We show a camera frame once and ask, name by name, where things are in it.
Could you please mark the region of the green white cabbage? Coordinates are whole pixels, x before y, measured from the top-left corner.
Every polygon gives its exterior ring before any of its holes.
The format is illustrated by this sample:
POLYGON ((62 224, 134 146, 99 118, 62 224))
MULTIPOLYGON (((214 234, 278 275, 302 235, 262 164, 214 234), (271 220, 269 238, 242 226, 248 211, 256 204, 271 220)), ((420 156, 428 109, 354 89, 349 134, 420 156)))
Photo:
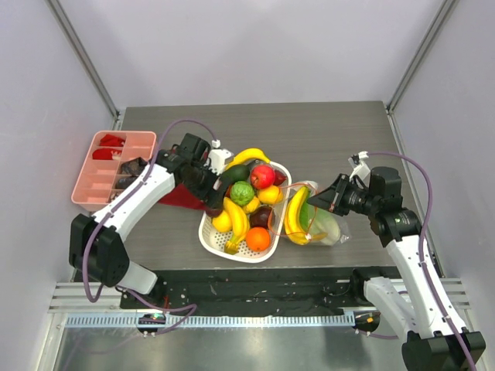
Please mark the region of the green white cabbage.
POLYGON ((310 206, 302 205, 299 222, 304 231, 316 237, 316 242, 332 246, 341 238, 340 225, 332 213, 310 206))

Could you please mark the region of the clear zip top bag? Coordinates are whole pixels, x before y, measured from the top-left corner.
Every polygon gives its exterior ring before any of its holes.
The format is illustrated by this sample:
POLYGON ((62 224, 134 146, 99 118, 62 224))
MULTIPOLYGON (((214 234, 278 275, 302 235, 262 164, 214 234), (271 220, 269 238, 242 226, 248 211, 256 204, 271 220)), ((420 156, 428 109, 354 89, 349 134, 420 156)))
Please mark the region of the clear zip top bag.
POLYGON ((319 190, 318 183, 309 180, 283 185, 278 202, 282 211, 270 212, 268 231, 299 246, 333 247, 349 242, 351 234, 343 217, 309 204, 309 198, 319 190))

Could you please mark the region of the yellow banana bunch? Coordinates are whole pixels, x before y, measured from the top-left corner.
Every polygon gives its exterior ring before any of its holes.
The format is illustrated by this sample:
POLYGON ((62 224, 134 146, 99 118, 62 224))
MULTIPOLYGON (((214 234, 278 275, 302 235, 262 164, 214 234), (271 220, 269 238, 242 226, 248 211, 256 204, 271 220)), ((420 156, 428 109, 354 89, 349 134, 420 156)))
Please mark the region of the yellow banana bunch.
POLYGON ((295 186, 298 186, 299 188, 288 202, 285 211, 285 236, 288 237, 293 243, 301 246, 311 242, 321 241, 328 236, 328 233, 320 232, 311 234, 309 232, 309 228, 311 227, 312 222, 306 229, 304 229, 301 226, 299 218, 302 206, 309 198, 311 191, 316 191, 316 187, 309 182, 298 182, 290 185, 291 188, 294 188, 295 186))

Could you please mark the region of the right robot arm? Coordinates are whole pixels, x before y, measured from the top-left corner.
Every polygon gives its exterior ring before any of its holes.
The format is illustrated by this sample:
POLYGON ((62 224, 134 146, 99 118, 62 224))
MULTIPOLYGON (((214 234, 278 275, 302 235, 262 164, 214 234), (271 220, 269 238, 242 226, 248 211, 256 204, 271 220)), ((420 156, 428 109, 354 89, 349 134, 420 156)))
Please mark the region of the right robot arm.
POLYGON ((409 370, 474 370, 486 343, 471 332, 454 309, 432 264, 415 212, 403 207, 398 170, 375 167, 369 184, 341 174, 308 200, 318 209, 345 216, 367 216, 401 276, 403 297, 383 277, 352 276, 350 298, 358 305, 373 304, 401 340, 401 355, 409 370))

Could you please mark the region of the dark purple fig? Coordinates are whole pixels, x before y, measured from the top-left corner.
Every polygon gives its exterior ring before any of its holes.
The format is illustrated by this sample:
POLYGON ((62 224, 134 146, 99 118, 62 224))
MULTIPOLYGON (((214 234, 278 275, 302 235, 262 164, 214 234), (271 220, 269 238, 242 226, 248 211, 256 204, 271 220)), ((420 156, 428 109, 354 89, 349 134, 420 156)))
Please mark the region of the dark purple fig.
POLYGON ((223 209, 222 208, 219 208, 219 209, 216 209, 216 208, 209 208, 209 207, 206 207, 204 212, 211 218, 215 218, 215 217, 218 217, 222 212, 223 212, 223 209))

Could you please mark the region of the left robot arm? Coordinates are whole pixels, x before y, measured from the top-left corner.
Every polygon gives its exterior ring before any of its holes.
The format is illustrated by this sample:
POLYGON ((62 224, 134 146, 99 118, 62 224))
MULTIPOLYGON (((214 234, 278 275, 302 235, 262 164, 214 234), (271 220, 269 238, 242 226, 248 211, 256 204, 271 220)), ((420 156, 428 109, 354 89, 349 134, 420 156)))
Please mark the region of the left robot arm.
POLYGON ((164 288, 156 273, 130 260, 125 240, 137 222, 178 185, 209 209, 220 209, 232 183, 222 172, 233 153, 193 134, 178 145, 156 151, 141 175, 116 199, 92 216, 78 215, 71 223, 69 263, 106 287, 138 293, 147 308, 163 303, 164 288))

